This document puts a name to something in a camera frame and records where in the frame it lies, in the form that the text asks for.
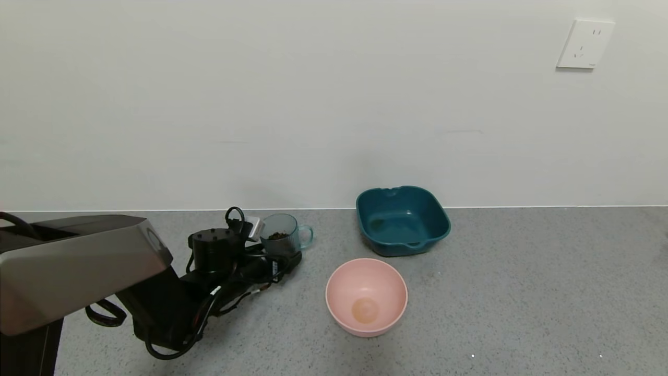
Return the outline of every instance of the speckled floor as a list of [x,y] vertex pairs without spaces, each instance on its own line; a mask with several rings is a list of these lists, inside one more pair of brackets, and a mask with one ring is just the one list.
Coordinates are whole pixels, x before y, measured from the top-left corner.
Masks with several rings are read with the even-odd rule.
[[[315,245],[281,286],[244,301],[175,361],[132,334],[65,320],[58,375],[668,375],[668,208],[453,209],[429,253],[384,259],[409,288],[397,327],[374,339],[325,306],[343,262],[380,258],[351,210],[294,211]],[[184,273],[188,234],[216,212],[148,217]],[[266,216],[269,212],[255,212]],[[31,214],[27,219],[62,217]]]

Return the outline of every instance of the wall outlet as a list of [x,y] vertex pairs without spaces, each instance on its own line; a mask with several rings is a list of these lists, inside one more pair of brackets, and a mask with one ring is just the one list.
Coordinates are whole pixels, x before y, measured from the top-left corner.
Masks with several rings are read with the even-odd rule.
[[612,21],[575,20],[556,66],[594,69],[608,46],[614,28]]

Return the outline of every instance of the mug handle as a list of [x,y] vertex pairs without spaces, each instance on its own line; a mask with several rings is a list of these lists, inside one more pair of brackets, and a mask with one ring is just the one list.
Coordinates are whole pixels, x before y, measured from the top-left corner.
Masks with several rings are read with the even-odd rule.
[[301,245],[301,247],[300,247],[301,250],[303,250],[303,249],[311,246],[311,244],[313,244],[313,228],[311,226],[308,226],[308,225],[301,225],[301,226],[297,227],[298,232],[301,232],[301,230],[304,230],[304,229],[309,230],[309,233],[311,234],[311,236],[309,237],[309,239],[305,243],[303,243]]

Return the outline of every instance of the bowl rim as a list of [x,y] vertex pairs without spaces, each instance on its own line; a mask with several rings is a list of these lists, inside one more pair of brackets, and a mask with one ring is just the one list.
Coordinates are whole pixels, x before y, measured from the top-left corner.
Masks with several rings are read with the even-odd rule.
[[[332,308],[329,306],[329,294],[328,294],[328,292],[329,292],[329,283],[332,281],[332,277],[334,277],[334,274],[336,274],[339,271],[339,269],[341,269],[345,265],[350,264],[351,262],[356,262],[358,260],[371,260],[371,261],[379,262],[381,264],[385,264],[386,266],[388,266],[390,269],[392,269],[399,276],[399,279],[401,280],[401,283],[403,284],[404,294],[406,296],[406,300],[403,302],[403,307],[401,308],[401,312],[399,312],[399,316],[397,316],[397,318],[395,318],[391,323],[383,326],[382,328],[374,329],[372,331],[363,330],[363,329],[356,329],[356,328],[350,327],[349,325],[344,324],[343,321],[341,321],[341,319],[338,318],[336,314],[334,314],[334,312],[332,311]],[[339,267],[336,268],[336,270],[334,270],[334,272],[332,272],[332,274],[329,276],[329,279],[327,280],[327,285],[325,287],[325,302],[327,303],[327,309],[329,310],[329,314],[331,314],[332,317],[334,318],[334,320],[336,320],[336,322],[339,325],[343,326],[344,328],[349,329],[349,330],[354,331],[354,332],[357,332],[357,333],[378,333],[378,332],[386,331],[387,329],[391,328],[403,316],[403,313],[406,311],[406,306],[408,305],[408,286],[406,286],[406,281],[403,280],[403,277],[401,276],[401,273],[399,273],[398,270],[396,270],[392,265],[388,264],[387,262],[384,262],[383,260],[378,260],[377,258],[366,258],[366,257],[365,258],[353,258],[352,260],[346,261],[343,264],[339,265]]]

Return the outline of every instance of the clear mug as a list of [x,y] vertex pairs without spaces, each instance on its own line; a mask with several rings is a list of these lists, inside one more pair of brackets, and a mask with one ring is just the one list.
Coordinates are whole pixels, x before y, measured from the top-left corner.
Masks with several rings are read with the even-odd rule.
[[[297,219],[289,214],[272,214],[265,218],[265,227],[260,233],[260,241],[268,254],[291,257],[313,243],[313,228],[297,225]],[[300,233],[309,232],[309,239],[302,244]]]

